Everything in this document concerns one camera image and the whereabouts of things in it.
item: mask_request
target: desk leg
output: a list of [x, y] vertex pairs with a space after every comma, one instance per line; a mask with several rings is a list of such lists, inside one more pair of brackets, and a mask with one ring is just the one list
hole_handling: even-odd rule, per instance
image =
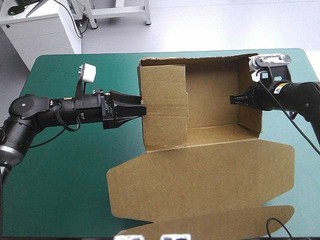
[[149, 0], [144, 0], [144, 10], [145, 10], [145, 22], [147, 25], [150, 25], [151, 24], [151, 17], [150, 17]]
[[88, 18], [89, 18], [91, 27], [92, 27], [93, 29], [98, 28], [98, 26], [97, 26], [97, 24], [96, 24], [96, 21], [95, 21], [95, 17], [94, 17], [94, 15], [92, 14], [93, 6], [92, 6], [92, 3], [91, 3], [91, 0], [83, 0], [83, 3], [84, 3], [84, 6], [85, 6], [86, 14], [87, 14], [87, 16], [88, 16]]

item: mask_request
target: yellow label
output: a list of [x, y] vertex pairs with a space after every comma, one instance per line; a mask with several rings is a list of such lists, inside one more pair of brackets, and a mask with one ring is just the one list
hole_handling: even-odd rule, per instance
[[274, 90], [274, 94], [279, 94], [280, 93], [280, 91], [281, 91], [281, 89], [285, 86], [285, 85], [287, 85], [288, 84], [288, 82], [285, 82], [285, 83], [280, 83], [278, 86], [276, 86], [276, 88], [275, 88], [275, 90]]

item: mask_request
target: box flap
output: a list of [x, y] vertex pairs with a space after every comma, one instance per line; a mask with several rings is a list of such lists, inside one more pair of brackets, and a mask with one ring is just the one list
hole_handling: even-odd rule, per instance
[[[248, 59], [241, 59], [238, 61], [238, 78], [239, 93], [243, 93], [254, 85], [251, 78]], [[262, 129], [262, 111], [239, 105], [238, 123], [248, 129], [260, 133]]]
[[[217, 212], [195, 217], [151, 223], [121, 231], [120, 235], [143, 235], [147, 240], [159, 240], [163, 234], [191, 234], [194, 240], [240, 240], [267, 234], [266, 222], [277, 218], [286, 224], [294, 214], [292, 206], [254, 207]], [[281, 227], [271, 222], [270, 232]]]
[[149, 152], [107, 173], [111, 211], [159, 222], [257, 207], [293, 187], [294, 159], [257, 139]]
[[186, 67], [140, 67], [145, 145], [181, 146], [187, 143], [188, 96]]
[[249, 57], [258, 53], [248, 53], [235, 56], [210, 56], [210, 57], [146, 57], [140, 60], [140, 66], [161, 66], [161, 65], [189, 65], [207, 64], [213, 62], [232, 62], [241, 59], [249, 60]]

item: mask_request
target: computer mouse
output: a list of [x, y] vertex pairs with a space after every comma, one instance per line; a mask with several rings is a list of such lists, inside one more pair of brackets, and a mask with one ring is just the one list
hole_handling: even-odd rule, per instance
[[24, 6], [12, 6], [8, 9], [9, 15], [17, 15], [25, 11]]

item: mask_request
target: white cabinet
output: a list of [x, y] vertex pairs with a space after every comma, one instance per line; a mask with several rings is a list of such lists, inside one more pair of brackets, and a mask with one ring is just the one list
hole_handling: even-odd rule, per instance
[[[66, 0], [60, 2], [69, 9]], [[23, 13], [10, 16], [8, 9], [17, 5], [16, 1], [4, 0], [0, 10], [0, 26], [28, 69], [32, 69], [41, 55], [81, 54], [81, 39], [67, 11], [50, 0], [26, 18], [35, 4], [27, 6]]]

